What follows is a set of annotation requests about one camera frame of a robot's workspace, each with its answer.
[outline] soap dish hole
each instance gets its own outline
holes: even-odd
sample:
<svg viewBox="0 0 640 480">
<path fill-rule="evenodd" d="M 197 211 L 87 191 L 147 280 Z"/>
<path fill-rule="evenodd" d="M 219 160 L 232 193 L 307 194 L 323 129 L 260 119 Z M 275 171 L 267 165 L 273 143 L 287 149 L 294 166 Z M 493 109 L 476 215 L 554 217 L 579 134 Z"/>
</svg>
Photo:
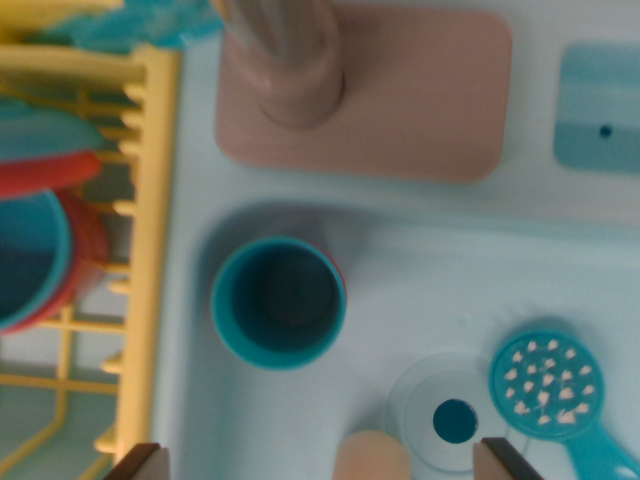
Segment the soap dish hole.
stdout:
<svg viewBox="0 0 640 480">
<path fill-rule="evenodd" d="M 600 138 L 604 140 L 608 139 L 613 134 L 613 128 L 611 125 L 604 124 L 600 127 Z"/>
</svg>

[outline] yellow dish rack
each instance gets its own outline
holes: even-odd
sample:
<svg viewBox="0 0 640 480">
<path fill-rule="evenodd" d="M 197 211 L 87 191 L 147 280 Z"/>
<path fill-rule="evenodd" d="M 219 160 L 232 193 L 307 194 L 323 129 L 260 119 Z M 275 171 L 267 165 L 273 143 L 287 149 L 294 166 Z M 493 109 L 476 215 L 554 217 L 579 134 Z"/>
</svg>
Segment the yellow dish rack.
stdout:
<svg viewBox="0 0 640 480">
<path fill-rule="evenodd" d="M 121 277 L 111 282 L 111 290 L 129 296 L 126 318 L 120 323 L 78 320 L 74 305 L 68 305 L 59 318 L 38 324 L 36 328 L 60 333 L 55 377 L 3 373 L 0 385 L 55 392 L 55 414 L 46 428 L 0 459 L 0 477 L 55 438 L 68 417 L 68 399 L 74 392 L 117 396 L 114 424 L 94 443 L 101 454 L 80 479 L 96 478 L 133 445 L 149 439 L 180 56 L 151 47 L 117 56 L 20 43 L 26 34 L 72 14 L 97 12 L 120 3 L 0 1 L 0 94 L 87 119 L 114 120 L 115 126 L 103 123 L 100 127 L 113 148 L 98 155 L 105 164 L 128 166 L 135 186 L 133 200 L 93 204 L 102 214 L 133 219 L 130 261 L 104 265 L 105 272 Z M 52 90 L 65 95 L 51 95 Z M 118 95 L 128 101 L 109 101 Z M 73 337 L 78 332 L 123 337 L 123 351 L 102 365 L 104 371 L 119 375 L 118 384 L 71 378 Z M 50 478 L 59 477 L 53 472 Z"/>
</svg>

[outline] cup rim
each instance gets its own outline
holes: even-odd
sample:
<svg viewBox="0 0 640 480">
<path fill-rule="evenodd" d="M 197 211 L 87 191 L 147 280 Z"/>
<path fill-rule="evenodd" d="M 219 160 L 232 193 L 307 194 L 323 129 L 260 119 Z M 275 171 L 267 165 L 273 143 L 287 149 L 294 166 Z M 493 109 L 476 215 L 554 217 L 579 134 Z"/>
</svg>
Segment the cup rim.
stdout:
<svg viewBox="0 0 640 480">
<path fill-rule="evenodd" d="M 56 193 L 46 190 L 36 195 L 11 199 L 10 201 L 26 200 L 39 196 L 47 200 L 55 222 L 58 241 L 56 242 L 53 262 L 44 281 L 35 293 L 20 308 L 7 316 L 0 317 L 1 329 L 17 325 L 37 312 L 56 293 L 69 271 L 73 251 L 73 236 L 69 219 Z"/>
<path fill-rule="evenodd" d="M 294 352 L 273 352 L 257 344 L 250 338 L 243 336 L 243 342 L 246 342 L 247 344 L 251 345 L 251 347 L 253 347 L 256 350 L 263 351 L 265 355 L 270 355 L 272 357 L 271 361 L 265 362 L 265 361 L 260 361 L 254 358 L 254 356 L 251 354 L 247 354 L 247 352 L 244 351 L 246 350 L 244 346 L 243 348 L 238 348 L 240 346 L 236 345 L 236 342 L 231 338 L 229 338 L 228 328 L 224 323 L 221 323 L 221 320 L 220 320 L 221 319 L 221 315 L 219 315 L 220 307 L 216 304 L 216 298 L 218 298 L 220 294 L 220 290 L 223 288 L 223 284 L 225 283 L 225 281 L 229 280 L 226 277 L 230 274 L 231 270 L 237 266 L 237 263 L 239 261 L 243 260 L 244 257 L 250 254 L 250 252 L 254 250 L 256 247 L 268 247 L 268 246 L 277 246 L 277 245 L 301 248 L 303 250 L 306 250 L 307 252 L 312 253 L 314 256 L 319 258 L 322 261 L 322 263 L 329 269 L 334 281 L 337 284 L 338 295 L 339 295 L 339 298 L 338 298 L 339 306 L 338 306 L 338 312 L 336 314 L 336 319 L 333 322 L 331 329 L 327 333 L 327 336 L 323 339 L 320 345 L 314 344 L 312 346 L 309 346 L 302 350 L 297 350 Z M 220 339 L 222 340 L 222 343 L 236 357 L 259 368 L 264 368 L 269 370 L 290 370 L 290 369 L 295 369 L 295 368 L 305 366 L 313 362 L 329 349 L 329 347 L 333 344 L 333 342 L 338 337 L 340 330 L 342 329 L 342 324 L 344 323 L 344 317 L 346 314 L 346 306 L 347 306 L 347 294 L 346 294 L 346 287 L 345 287 L 343 276 L 340 270 L 338 269 L 338 267 L 336 266 L 336 264 L 328 255 L 326 255 L 324 252 L 319 250 L 317 247 L 311 245 L 310 243 L 307 243 L 295 237 L 270 236 L 270 237 L 264 237 L 257 240 L 253 240 L 242 245 L 224 261 L 224 263 L 218 270 L 218 273 L 213 283 L 213 288 L 211 289 L 209 309 L 213 319 L 213 324 L 216 328 L 216 331 L 218 332 L 218 335 L 220 336 Z"/>
</svg>

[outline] blue cup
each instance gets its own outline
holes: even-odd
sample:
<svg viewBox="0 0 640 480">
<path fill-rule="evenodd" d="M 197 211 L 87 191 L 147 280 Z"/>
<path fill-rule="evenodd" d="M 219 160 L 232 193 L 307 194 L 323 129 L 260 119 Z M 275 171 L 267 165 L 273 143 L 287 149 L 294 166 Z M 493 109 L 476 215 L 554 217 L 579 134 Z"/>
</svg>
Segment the blue cup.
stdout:
<svg viewBox="0 0 640 480">
<path fill-rule="evenodd" d="M 224 344 L 257 367 L 292 369 L 338 336 L 347 295 L 335 264 L 292 237 L 253 241 L 223 264 L 211 312 Z"/>
<path fill-rule="evenodd" d="M 71 227 L 53 192 L 0 201 L 0 328 L 40 309 L 69 271 Z"/>
</svg>

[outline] drain hole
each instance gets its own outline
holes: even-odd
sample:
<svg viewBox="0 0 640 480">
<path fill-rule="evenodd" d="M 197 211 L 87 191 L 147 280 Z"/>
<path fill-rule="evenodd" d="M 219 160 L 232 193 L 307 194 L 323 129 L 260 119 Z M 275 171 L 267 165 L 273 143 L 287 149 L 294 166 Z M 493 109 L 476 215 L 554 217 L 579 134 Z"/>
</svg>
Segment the drain hole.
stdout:
<svg viewBox="0 0 640 480">
<path fill-rule="evenodd" d="M 603 125 L 602 127 L 600 127 L 600 136 L 602 138 L 609 138 L 612 133 L 613 128 L 611 128 L 611 125 Z"/>
<path fill-rule="evenodd" d="M 445 442 L 464 443 L 476 433 L 478 416 L 467 402 L 447 400 L 436 408 L 433 428 Z"/>
</svg>

